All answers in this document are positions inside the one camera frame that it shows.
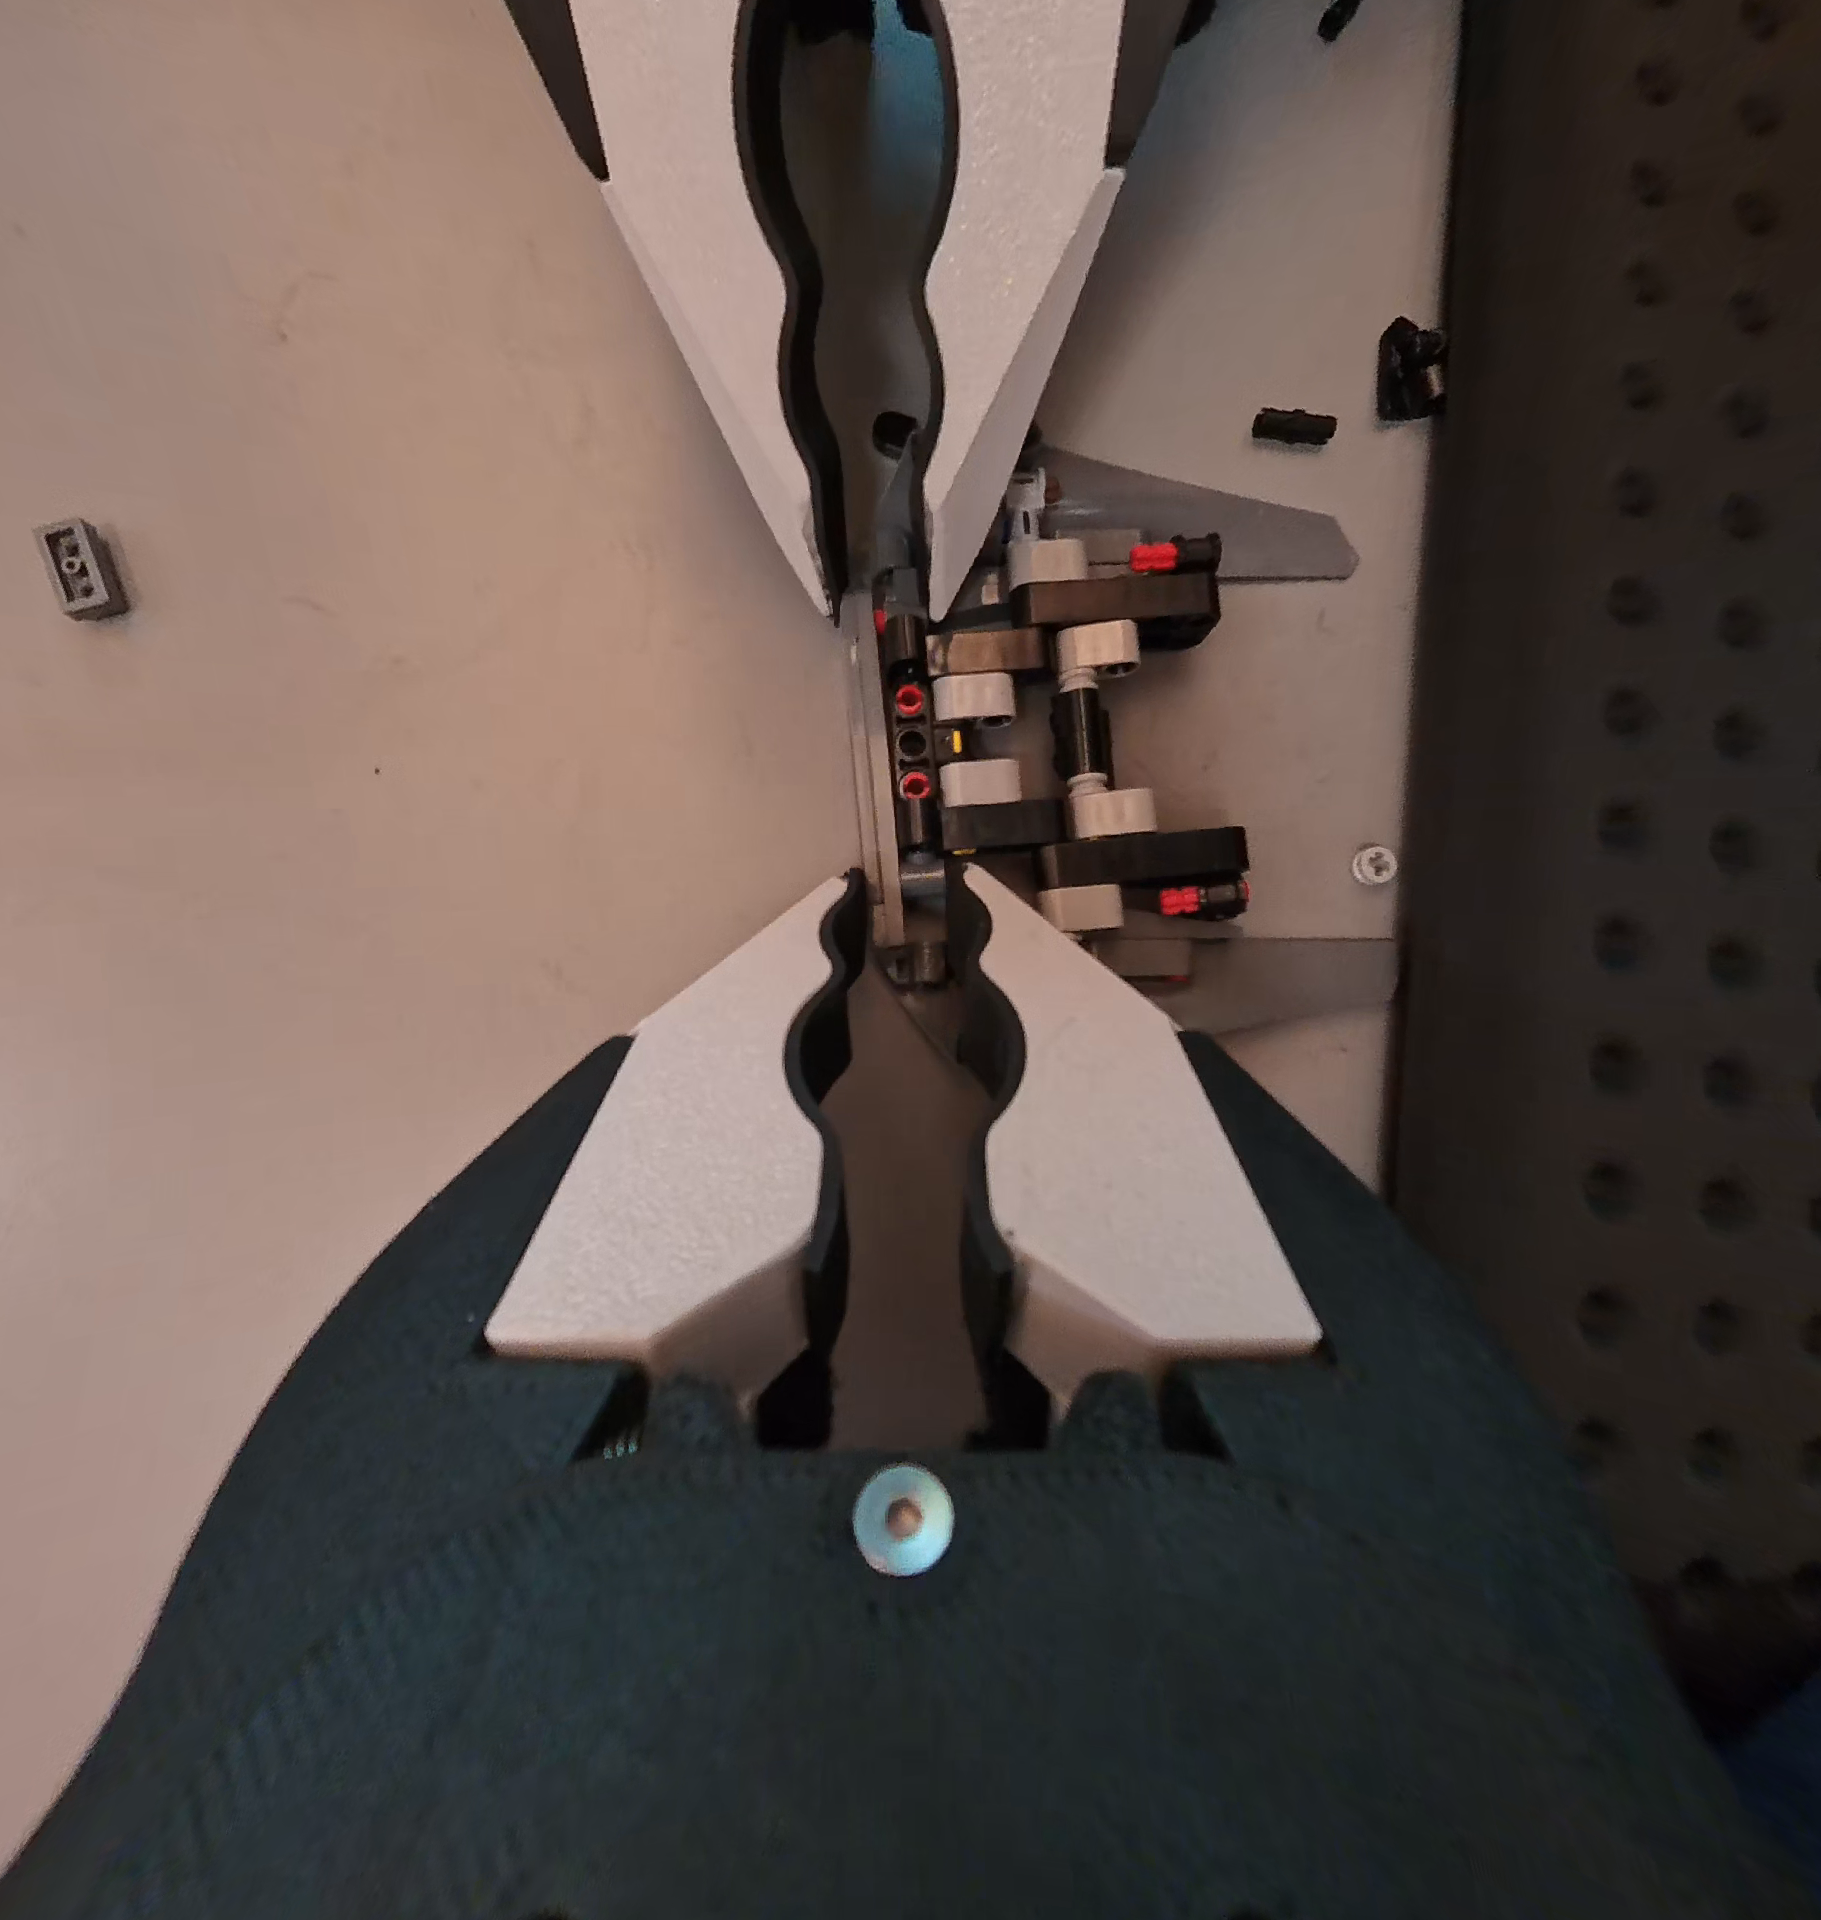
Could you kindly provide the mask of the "grey black lego technic model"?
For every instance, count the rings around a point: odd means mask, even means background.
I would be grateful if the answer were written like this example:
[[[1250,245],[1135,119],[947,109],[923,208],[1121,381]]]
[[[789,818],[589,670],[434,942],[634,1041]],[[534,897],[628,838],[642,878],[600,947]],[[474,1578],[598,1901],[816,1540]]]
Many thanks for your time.
[[[877,507],[868,588],[842,617],[873,953],[938,1045],[955,1041],[947,859],[1014,873],[1043,922],[1182,1028],[1217,1037],[1381,1011],[1391,936],[1242,934],[1237,825],[1168,825],[1116,768],[1108,693],[1201,650],[1224,588],[1338,583],[1329,517],[1026,445],[947,617],[910,544],[910,458]]]

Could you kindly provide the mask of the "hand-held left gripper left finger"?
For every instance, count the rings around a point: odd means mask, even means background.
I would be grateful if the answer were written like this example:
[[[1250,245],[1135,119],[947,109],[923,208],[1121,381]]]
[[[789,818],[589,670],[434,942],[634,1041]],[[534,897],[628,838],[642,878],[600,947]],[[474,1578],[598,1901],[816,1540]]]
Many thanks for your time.
[[[490,1318],[495,1359],[696,1376],[751,1408],[833,1355],[850,1221],[827,1095],[867,959],[850,868],[632,1029]]]

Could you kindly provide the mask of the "small grey lego plate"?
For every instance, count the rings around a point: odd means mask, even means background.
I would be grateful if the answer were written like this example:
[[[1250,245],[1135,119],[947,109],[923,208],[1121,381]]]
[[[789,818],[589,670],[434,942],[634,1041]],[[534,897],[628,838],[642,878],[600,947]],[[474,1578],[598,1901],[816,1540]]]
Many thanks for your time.
[[[126,618],[129,592],[101,530],[82,517],[52,519],[34,530],[34,540],[60,610],[72,621]]]

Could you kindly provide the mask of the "black lego connector piece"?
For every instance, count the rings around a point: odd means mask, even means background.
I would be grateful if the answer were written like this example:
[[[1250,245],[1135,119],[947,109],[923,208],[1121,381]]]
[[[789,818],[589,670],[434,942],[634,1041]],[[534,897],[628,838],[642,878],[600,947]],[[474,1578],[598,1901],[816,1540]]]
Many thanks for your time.
[[[1434,420],[1446,413],[1450,337],[1413,318],[1391,318],[1376,350],[1376,420]]]

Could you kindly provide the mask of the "black perforated foam mat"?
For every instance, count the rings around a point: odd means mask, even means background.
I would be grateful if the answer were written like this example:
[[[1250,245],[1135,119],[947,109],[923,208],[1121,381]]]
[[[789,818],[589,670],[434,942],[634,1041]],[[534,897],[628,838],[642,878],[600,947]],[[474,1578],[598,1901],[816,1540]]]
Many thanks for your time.
[[[1716,1731],[1821,1668],[1821,2],[1466,2],[1398,1205]]]

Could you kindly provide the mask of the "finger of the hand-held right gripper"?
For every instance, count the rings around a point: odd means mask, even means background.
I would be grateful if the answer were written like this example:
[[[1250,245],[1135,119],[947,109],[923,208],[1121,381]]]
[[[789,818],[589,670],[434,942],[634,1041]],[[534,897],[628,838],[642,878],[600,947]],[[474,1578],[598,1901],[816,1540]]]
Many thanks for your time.
[[[1108,164],[1121,2],[932,2],[947,208],[923,273],[940,373],[921,464],[923,601],[991,532],[1121,185]]]
[[[799,2],[570,8],[612,220],[781,556],[835,617],[850,534],[819,392],[827,275],[781,144],[799,23]]]

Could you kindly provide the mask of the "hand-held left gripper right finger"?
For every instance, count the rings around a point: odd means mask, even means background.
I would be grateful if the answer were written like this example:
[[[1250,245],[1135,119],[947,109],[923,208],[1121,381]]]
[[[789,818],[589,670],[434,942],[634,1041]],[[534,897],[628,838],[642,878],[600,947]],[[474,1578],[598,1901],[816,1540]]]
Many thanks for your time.
[[[1094,1376],[1299,1361],[1324,1328],[1161,1011],[963,868],[972,1335],[1066,1408]]]

